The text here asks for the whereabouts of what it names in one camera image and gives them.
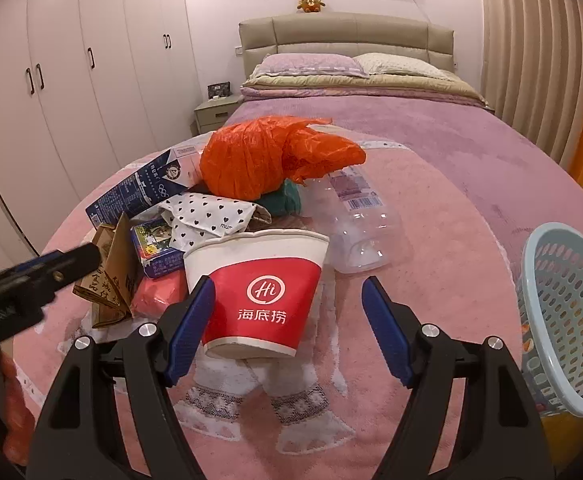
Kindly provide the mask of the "orange gloved hand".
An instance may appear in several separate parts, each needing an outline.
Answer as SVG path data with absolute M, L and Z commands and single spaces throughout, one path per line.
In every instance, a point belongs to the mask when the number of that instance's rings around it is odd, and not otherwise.
M 24 402 L 23 390 L 17 378 L 14 361 L 4 352 L 0 354 L 0 369 L 5 379 L 6 388 L 7 434 L 3 444 L 3 452 L 11 463 L 26 466 L 29 463 L 35 419 Z

